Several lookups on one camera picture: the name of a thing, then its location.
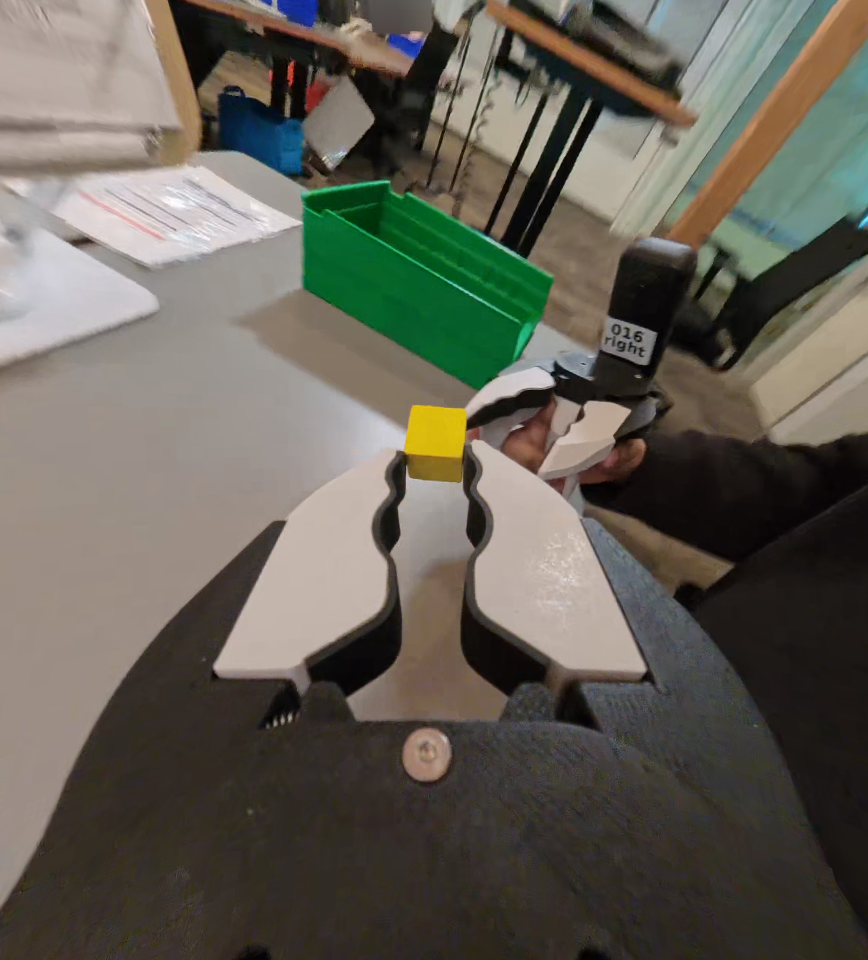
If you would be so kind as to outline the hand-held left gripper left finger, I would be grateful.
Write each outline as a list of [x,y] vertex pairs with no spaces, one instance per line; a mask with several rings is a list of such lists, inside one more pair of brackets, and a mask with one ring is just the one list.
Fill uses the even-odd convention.
[[221,680],[330,682],[345,695],[402,647],[392,551],[401,535],[404,452],[380,453],[321,486],[283,522],[218,654]]

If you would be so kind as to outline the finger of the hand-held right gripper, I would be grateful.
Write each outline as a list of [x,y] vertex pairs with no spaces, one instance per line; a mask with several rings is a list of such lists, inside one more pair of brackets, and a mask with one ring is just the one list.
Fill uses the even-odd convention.
[[591,400],[576,410],[578,417],[567,426],[555,418],[545,458],[537,476],[550,482],[568,479],[602,462],[613,450],[620,428],[631,410],[618,403]]
[[555,385],[552,373],[541,366],[494,378],[465,406],[468,435],[488,445],[502,445],[512,432],[547,407]]

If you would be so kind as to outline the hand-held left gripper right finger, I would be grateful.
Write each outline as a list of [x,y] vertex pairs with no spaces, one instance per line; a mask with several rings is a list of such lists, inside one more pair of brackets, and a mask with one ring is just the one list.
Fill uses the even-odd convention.
[[639,683],[648,675],[581,515],[533,473],[476,439],[464,452],[466,536],[461,648],[511,695],[544,685]]

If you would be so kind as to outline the yellow cube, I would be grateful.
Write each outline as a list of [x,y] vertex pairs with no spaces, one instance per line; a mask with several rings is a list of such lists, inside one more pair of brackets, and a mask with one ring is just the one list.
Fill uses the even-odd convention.
[[462,482],[467,433],[464,408],[414,405],[404,443],[408,476],[424,482]]

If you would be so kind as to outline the green plastic bin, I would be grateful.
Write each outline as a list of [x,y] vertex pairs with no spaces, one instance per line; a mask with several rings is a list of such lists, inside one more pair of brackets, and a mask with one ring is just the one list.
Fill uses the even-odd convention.
[[301,199],[306,291],[473,389],[521,359],[550,273],[386,180]]

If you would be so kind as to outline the person's right forearm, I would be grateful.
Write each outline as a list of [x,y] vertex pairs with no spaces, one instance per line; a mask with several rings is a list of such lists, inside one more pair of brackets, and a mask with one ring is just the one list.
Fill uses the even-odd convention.
[[820,445],[698,431],[633,441],[581,484],[594,507],[733,563],[868,491],[868,433]]

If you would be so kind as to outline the person's right hand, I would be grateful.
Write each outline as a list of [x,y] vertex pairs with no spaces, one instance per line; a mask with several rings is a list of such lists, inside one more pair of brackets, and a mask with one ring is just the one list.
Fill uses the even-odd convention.
[[[532,474],[537,474],[548,449],[548,434],[555,415],[556,402],[526,420],[505,439],[502,452]],[[579,486],[618,484],[626,482],[642,465],[647,444],[641,438],[628,439],[615,446],[601,462],[582,472]]]

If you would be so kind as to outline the wooden beam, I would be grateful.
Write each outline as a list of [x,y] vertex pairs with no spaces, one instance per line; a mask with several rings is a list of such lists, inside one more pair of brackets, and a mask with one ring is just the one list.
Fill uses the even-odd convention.
[[838,1],[667,238],[699,250],[868,41],[868,1]]

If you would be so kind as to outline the wooden table black legs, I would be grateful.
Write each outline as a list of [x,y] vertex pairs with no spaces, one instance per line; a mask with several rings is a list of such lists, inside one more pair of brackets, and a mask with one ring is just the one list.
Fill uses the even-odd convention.
[[643,30],[605,4],[595,3],[581,18],[595,27],[615,20],[622,30],[595,39],[573,34],[538,6],[527,2],[488,2],[487,14],[503,29],[494,67],[509,58],[518,37],[548,75],[568,93],[501,239],[527,258],[559,201],[601,114],[651,119],[668,128],[688,130],[697,116],[681,102],[682,66]]

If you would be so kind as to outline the grey flat panel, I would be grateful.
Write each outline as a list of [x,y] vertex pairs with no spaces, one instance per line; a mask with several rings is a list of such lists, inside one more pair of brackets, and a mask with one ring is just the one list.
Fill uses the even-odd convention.
[[344,76],[304,120],[305,146],[320,169],[332,173],[375,122],[375,114],[352,78]]

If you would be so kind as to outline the blue bag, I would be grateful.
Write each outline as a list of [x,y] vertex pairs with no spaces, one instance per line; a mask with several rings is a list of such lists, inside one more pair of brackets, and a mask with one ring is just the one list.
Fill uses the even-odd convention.
[[222,149],[244,154],[286,177],[305,172],[305,129],[301,120],[225,86],[217,99],[218,137]]

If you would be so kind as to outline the laminated paper sheet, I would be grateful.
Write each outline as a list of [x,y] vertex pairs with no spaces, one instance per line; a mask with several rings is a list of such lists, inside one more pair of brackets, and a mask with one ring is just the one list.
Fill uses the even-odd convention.
[[53,215],[151,270],[258,243],[302,223],[190,165],[82,176],[65,187]]

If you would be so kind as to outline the long wooden table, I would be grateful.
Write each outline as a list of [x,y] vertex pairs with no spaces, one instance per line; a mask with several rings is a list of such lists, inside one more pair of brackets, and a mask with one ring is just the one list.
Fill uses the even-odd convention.
[[306,27],[281,16],[271,7],[253,2],[188,1],[187,5],[237,21],[266,38],[290,38],[336,52],[353,68],[404,78],[415,63],[415,58],[393,48],[386,39],[363,26],[337,27],[318,22]]

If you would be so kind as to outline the instruction poster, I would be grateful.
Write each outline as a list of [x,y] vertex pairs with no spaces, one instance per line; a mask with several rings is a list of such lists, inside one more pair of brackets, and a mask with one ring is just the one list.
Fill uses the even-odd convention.
[[166,2],[0,1],[0,176],[179,162],[196,104]]

